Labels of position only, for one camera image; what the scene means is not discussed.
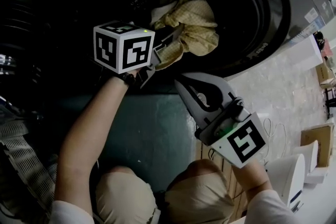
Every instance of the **yellow cloth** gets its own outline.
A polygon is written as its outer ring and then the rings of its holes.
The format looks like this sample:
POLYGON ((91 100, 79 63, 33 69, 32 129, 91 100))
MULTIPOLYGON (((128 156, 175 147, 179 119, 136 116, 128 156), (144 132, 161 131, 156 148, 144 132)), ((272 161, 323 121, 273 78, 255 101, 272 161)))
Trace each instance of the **yellow cloth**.
POLYGON ((215 16, 205 0, 180 0, 176 8, 154 24, 154 28, 176 27, 180 23, 185 24, 183 32, 177 40, 158 52, 162 62, 156 70, 179 61, 184 52, 204 56, 217 47, 219 36, 214 29, 217 26, 215 16))

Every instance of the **sleeve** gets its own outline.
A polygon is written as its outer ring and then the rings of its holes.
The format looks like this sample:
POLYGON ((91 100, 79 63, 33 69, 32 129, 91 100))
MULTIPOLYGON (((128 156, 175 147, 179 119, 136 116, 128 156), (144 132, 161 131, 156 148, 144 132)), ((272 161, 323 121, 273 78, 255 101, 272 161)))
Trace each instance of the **sleeve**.
POLYGON ((274 190, 258 193, 249 203, 245 224, 299 224, 274 190))
POLYGON ((50 224, 94 224, 89 213, 66 201, 54 201, 50 224))

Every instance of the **black strap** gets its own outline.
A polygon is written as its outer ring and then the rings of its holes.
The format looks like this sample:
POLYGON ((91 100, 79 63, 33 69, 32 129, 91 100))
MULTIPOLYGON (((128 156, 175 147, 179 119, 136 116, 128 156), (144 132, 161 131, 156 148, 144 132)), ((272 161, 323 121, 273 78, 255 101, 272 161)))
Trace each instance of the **black strap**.
POLYGON ((116 74, 116 77, 123 80, 126 84, 129 86, 134 86, 135 85, 135 77, 132 74, 129 73, 123 73, 123 74, 116 74))

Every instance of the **white cube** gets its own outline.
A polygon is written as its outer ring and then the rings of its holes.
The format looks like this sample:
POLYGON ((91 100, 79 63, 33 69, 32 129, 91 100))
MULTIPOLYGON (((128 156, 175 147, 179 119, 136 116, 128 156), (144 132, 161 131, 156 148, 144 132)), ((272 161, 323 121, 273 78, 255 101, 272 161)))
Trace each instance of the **white cube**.
POLYGON ((121 74, 148 66, 154 31, 119 21, 93 28, 94 60, 121 74))

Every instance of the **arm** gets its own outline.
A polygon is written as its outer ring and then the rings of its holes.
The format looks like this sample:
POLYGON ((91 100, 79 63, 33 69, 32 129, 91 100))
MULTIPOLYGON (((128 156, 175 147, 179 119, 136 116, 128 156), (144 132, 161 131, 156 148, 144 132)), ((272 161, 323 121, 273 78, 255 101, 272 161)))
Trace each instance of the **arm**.
POLYGON ((69 202, 92 215, 90 173, 127 89, 119 78, 108 80, 70 129, 59 154, 55 200, 69 202))
POLYGON ((272 189, 272 185, 264 167, 259 164, 256 159, 241 169, 232 166, 232 170, 237 181, 245 191, 248 202, 250 202, 259 192, 272 189))
POLYGON ((249 203, 245 224, 299 224, 293 212, 272 191, 268 175, 256 159, 242 169, 232 169, 249 203))

